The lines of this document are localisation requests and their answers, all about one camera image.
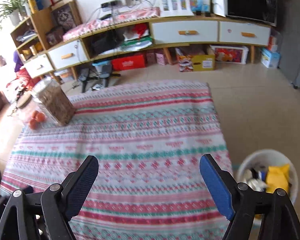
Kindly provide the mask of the yellow paper bag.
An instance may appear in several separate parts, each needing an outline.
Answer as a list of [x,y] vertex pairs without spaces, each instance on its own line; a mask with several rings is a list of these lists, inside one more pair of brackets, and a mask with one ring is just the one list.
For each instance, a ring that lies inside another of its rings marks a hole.
[[289,190],[289,169],[290,165],[269,166],[266,176],[267,193],[274,193],[278,188]]

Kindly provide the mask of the white trash bin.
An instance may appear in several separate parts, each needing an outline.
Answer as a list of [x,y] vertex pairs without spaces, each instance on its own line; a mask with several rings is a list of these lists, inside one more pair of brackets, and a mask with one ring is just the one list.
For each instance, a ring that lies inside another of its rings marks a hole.
[[295,166],[290,161],[288,157],[286,157],[283,153],[272,150],[272,149],[264,149],[258,150],[250,155],[248,155],[241,165],[238,167],[236,172],[236,180],[238,182],[242,182],[244,171],[250,168],[268,168],[269,166],[283,166],[289,164],[289,197],[294,205],[298,196],[299,190],[299,179],[295,169]]

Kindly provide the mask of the oranges in plastic container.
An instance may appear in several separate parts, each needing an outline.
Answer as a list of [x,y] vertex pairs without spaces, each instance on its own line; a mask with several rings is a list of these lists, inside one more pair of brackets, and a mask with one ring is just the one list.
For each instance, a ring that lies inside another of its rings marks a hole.
[[23,125],[29,126],[30,129],[37,129],[47,120],[46,114],[33,97],[17,104],[17,114]]

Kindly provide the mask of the glass jar of sticks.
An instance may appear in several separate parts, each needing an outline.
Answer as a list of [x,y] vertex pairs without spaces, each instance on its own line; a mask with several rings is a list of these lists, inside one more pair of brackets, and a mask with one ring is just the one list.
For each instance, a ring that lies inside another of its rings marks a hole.
[[40,80],[31,90],[31,95],[38,107],[55,124],[65,126],[75,113],[75,108],[61,85],[53,78]]

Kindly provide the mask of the patterned striped tablecloth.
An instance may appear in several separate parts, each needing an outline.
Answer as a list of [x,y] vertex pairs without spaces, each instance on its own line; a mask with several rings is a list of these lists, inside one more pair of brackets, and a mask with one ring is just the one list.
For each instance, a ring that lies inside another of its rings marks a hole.
[[93,155],[99,172],[71,228],[77,239],[222,239],[228,221],[199,172],[202,155],[232,165],[207,83],[163,80],[70,98],[63,127],[24,128],[0,192],[60,183]]

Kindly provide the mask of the blue white carton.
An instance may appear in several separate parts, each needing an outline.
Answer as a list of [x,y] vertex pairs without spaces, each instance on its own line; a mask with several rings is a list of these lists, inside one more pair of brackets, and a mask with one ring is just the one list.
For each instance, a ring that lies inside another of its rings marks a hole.
[[272,52],[267,48],[261,49],[261,63],[267,68],[277,68],[279,66],[280,54]]

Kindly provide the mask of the yellow lion cardboard box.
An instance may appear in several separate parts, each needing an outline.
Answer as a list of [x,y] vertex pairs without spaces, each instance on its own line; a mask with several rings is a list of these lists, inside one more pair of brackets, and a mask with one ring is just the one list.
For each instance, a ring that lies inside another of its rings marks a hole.
[[203,72],[215,70],[215,55],[207,54],[200,44],[176,47],[179,72]]

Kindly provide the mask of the red white picture box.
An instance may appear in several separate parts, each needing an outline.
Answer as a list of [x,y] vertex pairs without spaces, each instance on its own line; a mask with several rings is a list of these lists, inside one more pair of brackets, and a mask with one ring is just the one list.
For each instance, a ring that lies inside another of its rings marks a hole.
[[246,64],[249,49],[246,46],[214,46],[210,45],[209,54],[215,56],[217,62]]

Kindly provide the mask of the white wooden tv cabinet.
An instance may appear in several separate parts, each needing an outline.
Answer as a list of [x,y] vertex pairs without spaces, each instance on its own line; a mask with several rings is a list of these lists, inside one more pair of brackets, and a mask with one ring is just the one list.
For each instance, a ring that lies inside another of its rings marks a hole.
[[192,44],[265,47],[269,25],[218,16],[174,16],[170,11],[138,3],[105,20],[83,23],[76,0],[60,0],[35,12],[11,32],[18,56],[31,77],[53,74],[77,65],[149,49]]

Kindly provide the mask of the red storage box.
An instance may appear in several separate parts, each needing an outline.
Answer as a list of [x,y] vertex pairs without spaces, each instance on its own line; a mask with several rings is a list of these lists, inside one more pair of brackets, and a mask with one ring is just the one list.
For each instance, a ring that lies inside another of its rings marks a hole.
[[115,71],[124,71],[146,67],[145,59],[141,54],[113,59],[111,61],[111,64],[113,70]]

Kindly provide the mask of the potted green plant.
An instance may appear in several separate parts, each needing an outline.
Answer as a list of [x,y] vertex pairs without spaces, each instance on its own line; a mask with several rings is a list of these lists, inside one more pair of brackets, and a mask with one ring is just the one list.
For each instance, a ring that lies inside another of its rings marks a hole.
[[4,0],[0,3],[0,30],[6,18],[10,19],[14,27],[20,23],[21,9],[25,3],[26,0]]

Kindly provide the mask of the silver refrigerator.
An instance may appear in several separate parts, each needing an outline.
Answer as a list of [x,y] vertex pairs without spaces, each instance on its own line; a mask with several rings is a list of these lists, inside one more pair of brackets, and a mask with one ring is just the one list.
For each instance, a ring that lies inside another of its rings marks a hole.
[[282,35],[279,69],[300,88],[300,0],[278,0],[277,31]]

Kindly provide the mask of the black microwave oven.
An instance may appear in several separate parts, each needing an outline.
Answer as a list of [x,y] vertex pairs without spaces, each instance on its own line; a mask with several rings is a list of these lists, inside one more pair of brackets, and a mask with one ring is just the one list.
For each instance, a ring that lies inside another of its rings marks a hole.
[[277,0],[211,0],[211,2],[215,15],[277,25]]

